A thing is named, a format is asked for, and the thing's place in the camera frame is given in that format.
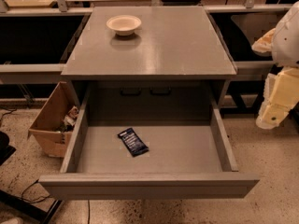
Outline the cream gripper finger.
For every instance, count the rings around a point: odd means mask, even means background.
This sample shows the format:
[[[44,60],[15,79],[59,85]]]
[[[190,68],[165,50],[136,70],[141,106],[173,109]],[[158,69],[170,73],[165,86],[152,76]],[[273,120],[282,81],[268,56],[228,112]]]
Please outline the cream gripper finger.
[[[251,48],[254,52],[270,56],[272,54],[272,38],[274,36],[276,29],[273,28],[256,40]]]
[[[284,67],[277,75],[269,73],[263,98],[256,125],[266,130],[274,129],[299,103],[299,69]]]

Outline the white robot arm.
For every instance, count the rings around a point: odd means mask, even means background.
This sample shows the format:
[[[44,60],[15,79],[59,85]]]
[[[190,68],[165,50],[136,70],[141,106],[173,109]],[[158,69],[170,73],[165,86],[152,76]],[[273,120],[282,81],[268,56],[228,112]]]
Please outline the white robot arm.
[[[251,48],[260,53],[269,51],[282,68],[276,75],[267,75],[264,100],[256,119],[258,127],[270,130],[278,127],[299,103],[299,2]]]

